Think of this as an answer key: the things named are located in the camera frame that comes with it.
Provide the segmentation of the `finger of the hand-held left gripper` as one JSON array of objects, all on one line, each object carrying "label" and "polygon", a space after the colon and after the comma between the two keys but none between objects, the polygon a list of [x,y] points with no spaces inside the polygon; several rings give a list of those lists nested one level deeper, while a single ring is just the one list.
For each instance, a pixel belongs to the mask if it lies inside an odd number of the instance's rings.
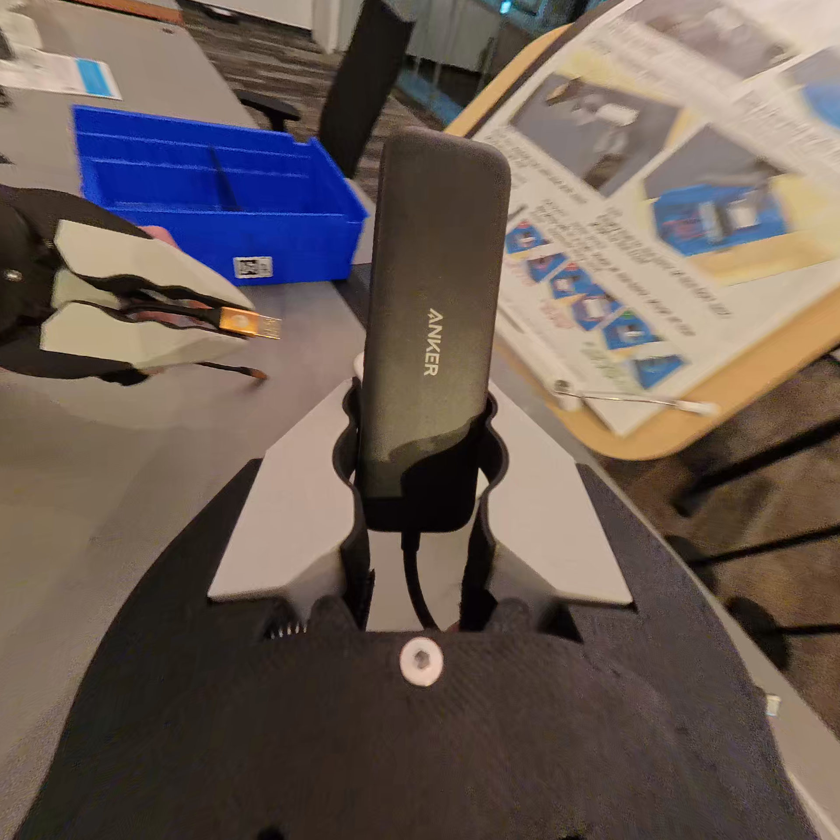
[{"label": "finger of the hand-held left gripper", "polygon": [[238,338],[157,321],[126,321],[94,304],[74,301],[41,325],[39,346],[145,371],[221,359],[238,351]]},{"label": "finger of the hand-held left gripper", "polygon": [[52,243],[61,264],[52,290],[54,311],[71,303],[111,312],[257,311],[226,278],[158,238],[60,219]]}]

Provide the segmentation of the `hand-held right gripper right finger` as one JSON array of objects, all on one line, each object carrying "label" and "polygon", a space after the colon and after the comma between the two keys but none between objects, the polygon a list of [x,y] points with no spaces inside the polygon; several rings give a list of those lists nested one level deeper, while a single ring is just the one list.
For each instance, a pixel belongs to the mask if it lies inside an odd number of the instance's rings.
[{"label": "hand-held right gripper right finger", "polygon": [[562,605],[634,604],[574,458],[503,394],[489,394],[459,627],[479,631],[501,602],[537,624]]}]

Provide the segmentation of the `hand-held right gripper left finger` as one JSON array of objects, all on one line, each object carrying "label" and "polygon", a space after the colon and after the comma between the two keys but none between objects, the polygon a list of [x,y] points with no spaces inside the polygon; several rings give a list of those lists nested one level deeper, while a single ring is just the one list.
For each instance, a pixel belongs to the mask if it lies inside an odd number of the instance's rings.
[{"label": "hand-held right gripper left finger", "polygon": [[308,620],[341,597],[366,624],[375,574],[360,492],[361,383],[345,381],[270,446],[208,589],[213,602],[278,598]]}]

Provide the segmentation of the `black usb cable orange plugs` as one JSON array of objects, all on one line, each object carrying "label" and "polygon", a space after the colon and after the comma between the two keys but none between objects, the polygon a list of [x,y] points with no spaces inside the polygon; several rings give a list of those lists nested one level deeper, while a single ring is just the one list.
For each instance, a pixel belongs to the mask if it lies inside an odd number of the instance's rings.
[{"label": "black usb cable orange plugs", "polygon": [[278,318],[246,308],[211,306],[184,298],[137,297],[129,301],[119,315],[132,322],[157,322],[174,329],[210,331],[237,340],[279,340],[281,332]]}]

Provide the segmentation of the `blue plastic bin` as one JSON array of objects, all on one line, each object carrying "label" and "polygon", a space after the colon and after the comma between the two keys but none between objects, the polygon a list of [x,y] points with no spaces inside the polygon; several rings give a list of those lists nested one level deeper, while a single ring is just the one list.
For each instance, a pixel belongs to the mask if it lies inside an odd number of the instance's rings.
[{"label": "blue plastic bin", "polygon": [[236,286],[345,280],[369,214],[316,139],[74,105],[80,190]]}]

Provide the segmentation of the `black usb hub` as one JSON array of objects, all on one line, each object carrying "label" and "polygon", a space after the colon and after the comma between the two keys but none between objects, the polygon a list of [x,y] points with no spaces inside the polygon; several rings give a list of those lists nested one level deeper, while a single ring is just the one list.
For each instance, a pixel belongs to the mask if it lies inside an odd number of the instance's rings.
[{"label": "black usb hub", "polygon": [[355,470],[372,530],[471,517],[510,189],[489,145],[421,128],[385,143]]}]

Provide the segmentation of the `blue white leaflet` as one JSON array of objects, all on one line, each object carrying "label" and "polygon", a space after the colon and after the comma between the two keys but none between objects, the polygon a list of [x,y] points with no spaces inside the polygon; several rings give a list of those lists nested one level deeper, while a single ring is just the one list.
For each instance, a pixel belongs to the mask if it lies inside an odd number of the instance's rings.
[{"label": "blue white leaflet", "polygon": [[123,99],[107,64],[23,47],[17,49],[14,58],[2,59],[1,86],[61,95]]}]

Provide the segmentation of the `black office chair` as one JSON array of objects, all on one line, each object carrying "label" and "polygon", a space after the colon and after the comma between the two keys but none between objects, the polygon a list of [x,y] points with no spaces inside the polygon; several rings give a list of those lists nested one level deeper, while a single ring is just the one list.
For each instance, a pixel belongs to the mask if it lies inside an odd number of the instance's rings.
[{"label": "black office chair", "polygon": [[384,1],[365,1],[320,113],[317,139],[354,179],[396,80],[415,23]]},{"label": "black office chair", "polygon": [[[700,476],[673,497],[671,506],[682,518],[689,518],[697,512],[712,491],[799,455],[808,449],[824,445],[838,435],[838,418],[818,424],[747,458],[734,461]],[[698,575],[701,582],[715,589],[717,587],[715,568],[719,565],[810,544],[824,543],[837,539],[838,536],[839,526],[834,524],[830,527],[711,555],[700,553],[690,541],[676,535],[667,536],[666,542]],[[756,644],[771,664],[782,672],[790,667],[790,640],[792,638],[839,635],[838,623],[780,625],[770,612],[747,597],[732,597],[725,606],[729,616],[736,621],[741,630]]]}]

